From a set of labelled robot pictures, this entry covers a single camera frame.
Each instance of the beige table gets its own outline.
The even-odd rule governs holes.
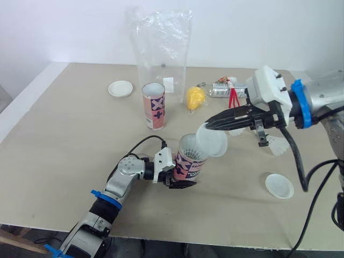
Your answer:
[[[293,81],[281,71],[286,84]],[[187,86],[233,75],[244,81],[252,69],[188,68]],[[116,80],[134,85],[132,94],[115,99],[107,92]],[[184,105],[167,95],[167,124],[149,130],[134,66],[69,64],[0,144],[0,223],[69,231],[89,210],[118,160],[140,139],[156,133],[176,150],[178,140],[195,133],[208,117],[227,106],[210,99],[189,116]],[[289,131],[304,166],[333,159],[321,125]],[[280,136],[276,130],[269,133]],[[151,140],[137,153],[152,156],[160,143]],[[248,129],[228,139],[227,153],[209,159],[198,184],[171,190],[150,181],[136,182],[111,234],[121,237],[206,243],[211,245],[290,248],[297,241],[313,194],[328,168],[312,178],[304,193],[291,150],[275,157],[260,148]],[[294,197],[279,200],[264,186],[268,173],[288,177]],[[343,250],[344,236],[331,221],[340,191],[338,171],[323,189],[301,249]]]

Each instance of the pink paper cup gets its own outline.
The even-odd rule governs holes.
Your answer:
[[[173,169],[174,179],[195,180],[207,158],[207,154],[196,144],[195,134],[184,135],[179,141],[176,166]]]
[[[165,125],[165,87],[157,82],[147,83],[142,87],[146,123],[153,130]]]

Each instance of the white wall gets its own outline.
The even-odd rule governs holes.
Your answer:
[[[193,10],[188,66],[344,68],[343,0],[3,0],[0,84],[15,97],[50,61],[134,64],[133,6]]]

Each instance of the white label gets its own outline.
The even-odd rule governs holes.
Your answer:
[[[149,118],[146,118],[146,122],[149,128],[153,128],[153,120],[150,120]]]
[[[166,93],[173,93],[174,92],[174,85],[173,85],[173,77],[164,78],[163,85],[165,86]]]

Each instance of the clear plastic bag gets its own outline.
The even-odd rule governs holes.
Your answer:
[[[180,96],[183,102],[191,11],[159,11],[144,18],[131,13],[129,20],[141,87],[161,83],[166,93]]]

